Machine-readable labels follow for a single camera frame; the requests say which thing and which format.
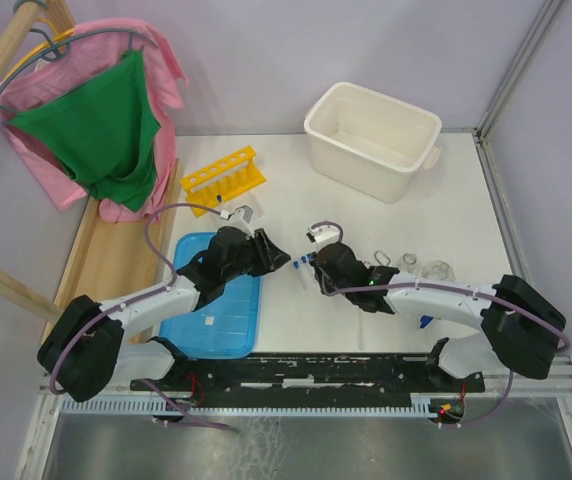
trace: gray floor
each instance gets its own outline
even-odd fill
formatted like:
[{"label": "gray floor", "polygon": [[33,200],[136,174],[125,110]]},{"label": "gray floor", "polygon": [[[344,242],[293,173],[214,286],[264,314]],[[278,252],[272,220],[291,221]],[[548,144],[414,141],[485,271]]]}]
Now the gray floor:
[{"label": "gray floor", "polygon": [[[492,406],[468,403],[471,418]],[[63,415],[44,478],[572,479],[555,400],[513,400],[486,423],[448,431],[420,419],[218,420],[242,433]]]}]

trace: yellow rack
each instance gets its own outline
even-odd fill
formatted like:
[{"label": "yellow rack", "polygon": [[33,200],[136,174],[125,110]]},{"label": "yellow rack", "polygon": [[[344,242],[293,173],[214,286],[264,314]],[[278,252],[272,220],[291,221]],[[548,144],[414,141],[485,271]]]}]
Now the yellow rack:
[{"label": "yellow rack", "polygon": [[[186,200],[216,207],[217,196],[227,202],[264,183],[266,179],[255,166],[255,155],[255,150],[248,146],[185,176],[181,185],[186,190]],[[199,208],[192,210],[196,217],[206,213]]]}]

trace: white wall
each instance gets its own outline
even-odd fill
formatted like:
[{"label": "white wall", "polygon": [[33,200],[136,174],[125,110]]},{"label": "white wall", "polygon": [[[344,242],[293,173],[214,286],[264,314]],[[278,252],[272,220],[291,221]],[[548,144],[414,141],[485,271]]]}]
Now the white wall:
[{"label": "white wall", "polygon": [[572,339],[572,2],[501,117],[491,146],[528,269],[566,314]]},{"label": "white wall", "polygon": [[77,0],[156,25],[190,77],[178,133],[296,133],[353,81],[475,127],[543,0]]},{"label": "white wall", "polygon": [[[12,2],[0,0],[0,33]],[[0,267],[53,298],[81,209],[59,213],[0,139]],[[44,324],[0,298],[0,479],[12,478],[42,375],[35,355]]]}]

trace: robotic arm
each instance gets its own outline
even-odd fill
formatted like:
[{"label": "robotic arm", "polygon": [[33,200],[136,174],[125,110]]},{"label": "robotic arm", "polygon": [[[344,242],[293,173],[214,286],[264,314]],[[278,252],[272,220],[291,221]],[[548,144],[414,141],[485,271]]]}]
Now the robotic arm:
[{"label": "robotic arm", "polygon": [[171,282],[102,302],[85,295],[74,299],[39,349],[39,363],[52,374],[71,340],[104,312],[107,315],[79,338],[61,364],[57,382],[64,390],[83,402],[110,383],[163,378],[185,357],[164,339],[130,345],[126,342],[131,337],[169,317],[208,305],[222,295],[227,282],[240,275],[262,276],[290,261],[263,229],[253,232],[251,216],[249,207],[235,210],[208,248],[177,270]]},{"label": "robotic arm", "polygon": [[548,376],[558,336],[499,303],[521,307],[558,331],[566,319],[521,278],[504,275],[494,285],[425,282],[397,268],[364,265],[332,226],[311,227],[308,237],[316,247],[310,264],[323,294],[342,293],[366,312],[430,315],[479,330],[466,338],[437,342],[426,362],[436,387],[499,367],[528,378]]}]

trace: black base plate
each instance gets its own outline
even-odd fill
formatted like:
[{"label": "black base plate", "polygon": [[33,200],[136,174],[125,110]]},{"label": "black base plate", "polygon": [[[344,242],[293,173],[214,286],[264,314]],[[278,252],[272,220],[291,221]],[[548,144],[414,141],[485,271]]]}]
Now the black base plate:
[{"label": "black base plate", "polygon": [[[457,395],[459,385],[438,390],[428,380],[425,360],[421,354],[255,353],[190,361],[156,383],[164,391],[190,391],[186,375],[195,374],[205,408],[408,407],[411,393]],[[464,382],[467,392],[485,390],[481,373]],[[148,390],[138,381],[131,389]]]}]

